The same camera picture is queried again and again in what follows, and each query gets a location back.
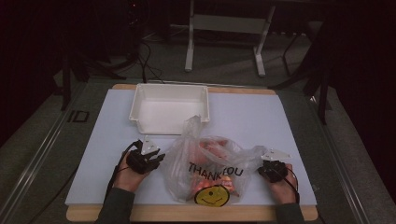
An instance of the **person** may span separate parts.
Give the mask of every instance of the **person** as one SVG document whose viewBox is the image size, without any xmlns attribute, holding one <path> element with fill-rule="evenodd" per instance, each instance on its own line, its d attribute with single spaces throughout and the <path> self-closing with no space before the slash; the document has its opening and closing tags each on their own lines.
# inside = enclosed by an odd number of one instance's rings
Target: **person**
<svg viewBox="0 0 396 224">
<path fill-rule="evenodd" d="M 134 206 L 134 192 L 149 173 L 140 175 L 128 169 L 126 157 L 120 165 L 114 181 L 113 188 L 108 193 L 95 224 L 130 224 L 130 215 Z M 297 180 L 292 173 L 291 164 L 286 164 L 290 169 L 286 179 L 296 188 Z M 278 206 L 276 207 L 276 219 L 279 224 L 304 223 L 303 214 L 297 204 L 296 194 L 293 188 L 285 181 L 268 182 Z"/>
</svg>

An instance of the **sleeve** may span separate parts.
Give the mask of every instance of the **sleeve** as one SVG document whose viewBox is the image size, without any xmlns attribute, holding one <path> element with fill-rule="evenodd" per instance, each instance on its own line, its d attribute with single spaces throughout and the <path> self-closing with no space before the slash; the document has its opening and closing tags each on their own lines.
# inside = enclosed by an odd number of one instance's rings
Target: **sleeve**
<svg viewBox="0 0 396 224">
<path fill-rule="evenodd" d="M 113 188 L 108 193 L 95 224 L 130 224 L 129 218 L 133 206 L 134 193 Z"/>
<path fill-rule="evenodd" d="M 300 205 L 297 203 L 285 203 L 277 206 L 276 220 L 278 224 L 305 223 Z"/>
</svg>

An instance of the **rectangular container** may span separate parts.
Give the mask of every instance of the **rectangular container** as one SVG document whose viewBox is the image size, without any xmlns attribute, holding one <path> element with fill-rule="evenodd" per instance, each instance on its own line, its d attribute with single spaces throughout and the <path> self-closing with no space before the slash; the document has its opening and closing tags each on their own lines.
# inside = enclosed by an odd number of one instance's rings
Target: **rectangular container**
<svg viewBox="0 0 396 224">
<path fill-rule="evenodd" d="M 137 84 L 129 120 L 144 134 L 181 134 L 195 115 L 209 122 L 207 86 Z"/>
</svg>

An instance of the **clear plastic bag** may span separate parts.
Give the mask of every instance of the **clear plastic bag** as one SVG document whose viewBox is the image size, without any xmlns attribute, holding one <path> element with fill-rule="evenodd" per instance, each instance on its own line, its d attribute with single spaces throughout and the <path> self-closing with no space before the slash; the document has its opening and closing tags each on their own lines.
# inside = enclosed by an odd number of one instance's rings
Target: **clear plastic bag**
<svg viewBox="0 0 396 224">
<path fill-rule="evenodd" d="M 242 149 L 220 137 L 200 138 L 201 119 L 185 122 L 183 134 L 162 162 L 166 187 L 181 203 L 219 207 L 243 197 L 250 175 L 262 166 L 262 150 Z"/>
</svg>

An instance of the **smiley face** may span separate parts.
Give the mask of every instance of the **smiley face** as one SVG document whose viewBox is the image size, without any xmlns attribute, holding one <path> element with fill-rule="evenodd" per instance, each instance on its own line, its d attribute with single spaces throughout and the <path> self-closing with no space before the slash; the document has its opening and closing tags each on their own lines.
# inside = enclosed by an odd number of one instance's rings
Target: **smiley face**
<svg viewBox="0 0 396 224">
<path fill-rule="evenodd" d="M 222 185 L 200 189 L 194 197 L 196 203 L 211 207 L 222 207 L 229 199 L 230 192 Z"/>
</svg>

